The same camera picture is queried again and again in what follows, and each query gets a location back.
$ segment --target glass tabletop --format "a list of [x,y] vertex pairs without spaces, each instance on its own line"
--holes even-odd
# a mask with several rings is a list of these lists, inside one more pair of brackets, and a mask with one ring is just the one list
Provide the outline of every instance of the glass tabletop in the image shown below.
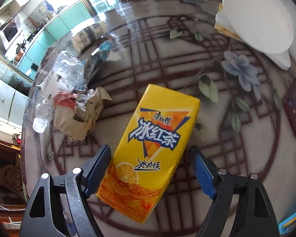
[[[139,0],[79,25],[83,29],[104,21],[115,39],[113,51],[122,58],[101,69],[92,86],[103,87],[113,101],[105,103],[94,130],[83,141],[70,141],[52,125],[43,134],[32,129],[37,85],[51,70],[57,55],[67,50],[81,60],[90,56],[88,51],[81,54],[75,50],[72,32],[48,49],[30,90],[23,121],[21,166],[28,197],[42,173],[66,174],[82,166],[103,144],[108,144],[114,154],[144,90],[153,83],[200,98],[200,128],[193,130],[188,147],[198,145],[217,167],[232,174],[257,173],[264,181],[277,219],[282,219],[296,193],[296,169],[286,153],[290,149],[296,154],[296,139],[286,115],[277,109],[273,93],[276,90],[283,97],[287,73],[265,55],[219,34],[214,28],[218,5],[218,1]],[[177,32],[173,39],[172,29]],[[226,77],[221,66],[214,63],[228,49],[246,55],[256,67],[262,94],[259,101],[252,91],[241,88],[237,77]],[[201,94],[200,70],[218,87],[218,104]],[[245,100],[250,110],[235,107],[232,100],[237,98]],[[241,122],[239,134],[231,124],[234,111]],[[287,172],[279,179],[283,168]],[[278,192],[280,186],[285,188]],[[88,203],[105,236],[195,236],[211,200],[201,191],[184,154],[163,198],[143,224],[114,211],[95,195]],[[236,204],[237,196],[222,236],[228,236],[231,230]]]

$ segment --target brown paper bag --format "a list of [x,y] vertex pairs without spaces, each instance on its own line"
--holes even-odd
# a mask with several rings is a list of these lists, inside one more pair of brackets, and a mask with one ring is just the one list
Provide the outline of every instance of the brown paper bag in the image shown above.
[[86,104],[85,111],[76,106],[57,105],[55,109],[54,127],[69,136],[71,141],[83,140],[90,129],[93,129],[104,108],[103,100],[112,100],[102,87],[95,89],[95,94]]

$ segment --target yellow juice box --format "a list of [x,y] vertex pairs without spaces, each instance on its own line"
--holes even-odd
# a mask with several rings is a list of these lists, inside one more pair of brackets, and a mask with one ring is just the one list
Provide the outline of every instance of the yellow juice box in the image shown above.
[[122,214],[144,222],[180,162],[199,106],[197,98],[148,85],[96,195]]

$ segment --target white plate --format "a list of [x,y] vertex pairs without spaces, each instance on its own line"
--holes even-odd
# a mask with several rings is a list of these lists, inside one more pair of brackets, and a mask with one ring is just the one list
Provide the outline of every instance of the white plate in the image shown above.
[[294,38],[293,23],[280,0],[223,0],[224,13],[237,34],[264,53],[282,53]]

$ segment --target kitchen counter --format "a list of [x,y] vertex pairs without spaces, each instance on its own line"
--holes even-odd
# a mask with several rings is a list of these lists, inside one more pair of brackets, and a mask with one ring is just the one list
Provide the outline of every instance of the kitchen counter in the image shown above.
[[81,0],[64,8],[35,35],[16,67],[34,79],[36,72],[30,70],[32,64],[40,66],[50,45],[65,36],[75,26],[90,18],[91,16]]

